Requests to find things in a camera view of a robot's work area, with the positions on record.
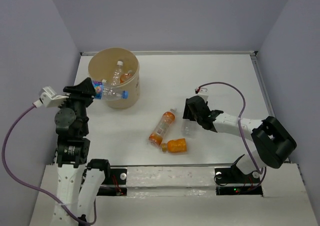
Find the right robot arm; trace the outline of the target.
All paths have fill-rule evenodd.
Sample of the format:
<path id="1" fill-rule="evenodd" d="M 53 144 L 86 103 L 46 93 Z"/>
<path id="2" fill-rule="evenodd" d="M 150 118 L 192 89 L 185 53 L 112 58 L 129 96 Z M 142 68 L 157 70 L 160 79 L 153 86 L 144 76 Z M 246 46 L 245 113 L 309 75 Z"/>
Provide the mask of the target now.
<path id="1" fill-rule="evenodd" d="M 216 181 L 219 185 L 246 183 L 253 172 L 265 167 L 278 169 L 297 147 L 296 141 L 275 117 L 240 119 L 222 110 L 210 110 L 207 101 L 200 96 L 186 99 L 183 119 L 195 121 L 208 131 L 231 134 L 244 142 L 253 142 L 255 150 L 248 150 L 229 168 L 221 170 Z"/>

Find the orange bottle with white cap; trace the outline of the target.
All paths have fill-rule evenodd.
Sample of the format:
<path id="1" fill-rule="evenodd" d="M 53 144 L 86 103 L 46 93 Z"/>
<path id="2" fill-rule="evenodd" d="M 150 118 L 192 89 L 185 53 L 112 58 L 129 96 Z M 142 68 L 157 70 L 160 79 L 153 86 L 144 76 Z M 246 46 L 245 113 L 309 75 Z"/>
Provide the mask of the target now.
<path id="1" fill-rule="evenodd" d="M 131 77 L 133 76 L 133 71 L 132 70 L 129 70 L 127 71 L 126 73 L 123 73 L 121 76 L 120 76 L 120 83 L 124 83 L 126 81 L 128 81 Z"/>

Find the clear crushed plastic bottle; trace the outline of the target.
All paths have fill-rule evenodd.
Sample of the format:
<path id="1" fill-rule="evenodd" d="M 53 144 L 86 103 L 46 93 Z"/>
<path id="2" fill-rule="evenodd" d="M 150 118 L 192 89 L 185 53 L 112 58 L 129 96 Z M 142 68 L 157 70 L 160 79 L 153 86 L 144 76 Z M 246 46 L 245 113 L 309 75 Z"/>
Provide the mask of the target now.
<path id="1" fill-rule="evenodd" d="M 196 135 L 197 123 L 189 119 L 183 119 L 181 125 L 181 133 L 183 137 L 194 138 Z"/>

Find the clear bottle blue cap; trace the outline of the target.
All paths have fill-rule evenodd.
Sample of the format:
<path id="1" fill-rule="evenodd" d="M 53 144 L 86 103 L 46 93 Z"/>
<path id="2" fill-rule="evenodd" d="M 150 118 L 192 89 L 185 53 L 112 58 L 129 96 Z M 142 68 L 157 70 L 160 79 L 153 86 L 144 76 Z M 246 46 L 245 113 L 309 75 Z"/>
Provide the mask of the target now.
<path id="1" fill-rule="evenodd" d="M 128 91 L 112 87 L 107 82 L 92 80 L 92 85 L 95 89 L 94 98 L 97 100 L 116 101 L 129 97 Z"/>

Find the short orange bottle yellow cap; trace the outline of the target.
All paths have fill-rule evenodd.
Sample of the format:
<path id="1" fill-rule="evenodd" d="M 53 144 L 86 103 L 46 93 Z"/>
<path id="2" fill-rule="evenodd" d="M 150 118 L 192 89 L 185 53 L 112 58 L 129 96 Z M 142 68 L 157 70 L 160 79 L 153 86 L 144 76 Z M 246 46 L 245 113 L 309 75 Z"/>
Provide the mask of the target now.
<path id="1" fill-rule="evenodd" d="M 169 153 L 184 153 L 187 152 L 187 142 L 185 138 L 170 140 L 167 143 L 162 143 L 162 152 Z"/>

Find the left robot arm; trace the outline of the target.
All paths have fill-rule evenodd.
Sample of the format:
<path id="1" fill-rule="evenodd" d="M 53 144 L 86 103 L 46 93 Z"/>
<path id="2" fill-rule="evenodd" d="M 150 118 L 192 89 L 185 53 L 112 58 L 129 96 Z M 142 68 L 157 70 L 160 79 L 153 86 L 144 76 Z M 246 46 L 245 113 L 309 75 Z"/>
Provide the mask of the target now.
<path id="1" fill-rule="evenodd" d="M 93 225 L 96 196 L 102 183 L 109 181 L 110 164 L 106 159 L 87 161 L 90 141 L 87 107 L 96 95 L 92 80 L 84 79 L 66 86 L 67 98 L 55 115 L 57 151 L 57 192 L 51 225 Z"/>

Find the tall orange juice bottle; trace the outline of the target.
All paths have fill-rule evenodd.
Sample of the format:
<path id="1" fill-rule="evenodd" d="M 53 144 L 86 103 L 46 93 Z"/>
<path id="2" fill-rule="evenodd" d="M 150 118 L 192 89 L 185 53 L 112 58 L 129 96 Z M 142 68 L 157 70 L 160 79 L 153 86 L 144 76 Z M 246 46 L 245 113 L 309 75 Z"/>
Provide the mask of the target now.
<path id="1" fill-rule="evenodd" d="M 168 132 L 170 126 L 174 123 L 176 119 L 176 108 L 170 109 L 169 111 L 166 111 L 160 121 L 158 122 L 155 129 L 150 134 L 148 141 L 152 145 L 160 146 L 166 133 Z"/>

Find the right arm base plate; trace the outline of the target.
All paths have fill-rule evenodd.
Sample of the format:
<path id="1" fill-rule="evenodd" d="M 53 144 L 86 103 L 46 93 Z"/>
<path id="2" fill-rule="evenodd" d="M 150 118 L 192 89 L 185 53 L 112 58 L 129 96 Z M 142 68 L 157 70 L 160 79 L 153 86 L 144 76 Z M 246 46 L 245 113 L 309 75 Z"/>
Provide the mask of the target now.
<path id="1" fill-rule="evenodd" d="M 233 175 L 230 167 L 219 167 L 214 169 L 214 182 L 216 184 L 216 195 L 263 195 L 261 183 L 262 176 L 257 172 L 248 175 L 241 171 Z"/>

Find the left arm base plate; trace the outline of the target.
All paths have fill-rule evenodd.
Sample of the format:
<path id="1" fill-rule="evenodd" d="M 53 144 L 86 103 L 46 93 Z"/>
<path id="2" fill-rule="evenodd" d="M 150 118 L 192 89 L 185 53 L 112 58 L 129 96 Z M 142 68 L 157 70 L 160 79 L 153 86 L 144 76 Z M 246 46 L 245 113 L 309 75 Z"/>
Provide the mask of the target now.
<path id="1" fill-rule="evenodd" d="M 97 196 L 126 196 L 127 174 L 126 168 L 112 167 L 110 177 L 103 181 Z"/>

